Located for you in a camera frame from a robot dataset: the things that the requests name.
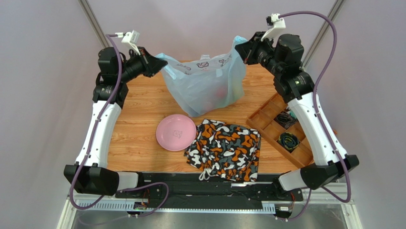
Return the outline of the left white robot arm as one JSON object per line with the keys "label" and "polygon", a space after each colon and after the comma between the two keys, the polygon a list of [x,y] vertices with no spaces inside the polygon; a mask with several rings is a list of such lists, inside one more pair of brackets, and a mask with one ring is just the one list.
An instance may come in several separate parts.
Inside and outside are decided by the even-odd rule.
{"label": "left white robot arm", "polygon": [[139,75],[155,76],[168,63],[150,55],[129,50],[129,59],[113,47],[98,53],[100,73],[93,90],[92,121],[82,150],[73,165],[66,165],[64,176],[70,192],[113,196],[118,191],[136,188],[143,177],[139,172],[116,172],[107,169],[108,152],[116,121],[128,93],[127,83]]}

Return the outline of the light blue plastic bag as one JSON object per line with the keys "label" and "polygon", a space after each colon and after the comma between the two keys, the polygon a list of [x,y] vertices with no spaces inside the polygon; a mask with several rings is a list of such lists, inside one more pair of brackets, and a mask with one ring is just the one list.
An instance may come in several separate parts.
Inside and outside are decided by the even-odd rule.
{"label": "light blue plastic bag", "polygon": [[161,70],[168,91],[190,117],[227,107],[244,96],[246,66],[235,47],[246,41],[236,36],[228,53],[213,58],[202,55],[191,62],[179,62],[164,53],[156,55],[168,63]]}

